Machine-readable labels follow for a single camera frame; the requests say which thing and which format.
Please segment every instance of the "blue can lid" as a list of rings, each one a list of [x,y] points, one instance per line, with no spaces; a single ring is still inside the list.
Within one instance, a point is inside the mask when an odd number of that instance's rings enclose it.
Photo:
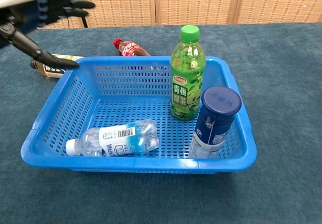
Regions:
[[[242,100],[237,92],[222,86],[205,90],[201,101],[210,112],[225,116],[236,114],[242,107]]]

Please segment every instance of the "blue can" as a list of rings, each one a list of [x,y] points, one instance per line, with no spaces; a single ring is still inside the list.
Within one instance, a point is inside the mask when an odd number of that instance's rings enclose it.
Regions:
[[[234,90],[217,86],[205,90],[201,101],[189,157],[216,158],[225,143],[234,115],[242,107],[242,100]]]

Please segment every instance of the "green tea bottle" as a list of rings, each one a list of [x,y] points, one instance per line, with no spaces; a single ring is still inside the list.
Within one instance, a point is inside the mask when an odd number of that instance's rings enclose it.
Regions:
[[[171,56],[171,113],[178,119],[191,120],[198,114],[206,55],[198,43],[197,26],[181,28],[181,42]]]

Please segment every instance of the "white bottle cap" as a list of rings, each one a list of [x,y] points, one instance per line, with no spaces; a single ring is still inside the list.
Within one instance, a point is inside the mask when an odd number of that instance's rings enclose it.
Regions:
[[[77,155],[76,150],[75,150],[75,142],[76,142],[76,139],[70,139],[66,143],[66,153],[69,156],[76,156]]]

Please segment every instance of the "blue plastic basket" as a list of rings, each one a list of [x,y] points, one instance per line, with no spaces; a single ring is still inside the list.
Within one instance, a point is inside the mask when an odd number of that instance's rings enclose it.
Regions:
[[[81,67],[62,76],[36,118],[21,149],[23,160],[36,167],[106,172],[210,174],[249,167],[257,150],[244,105],[218,159],[188,159],[196,119],[179,121],[170,113],[169,60],[168,56],[78,60]],[[203,90],[216,85],[239,93],[228,65],[208,57]],[[111,158],[66,154],[66,141],[88,128],[141,119],[157,122],[159,148],[152,152]]]

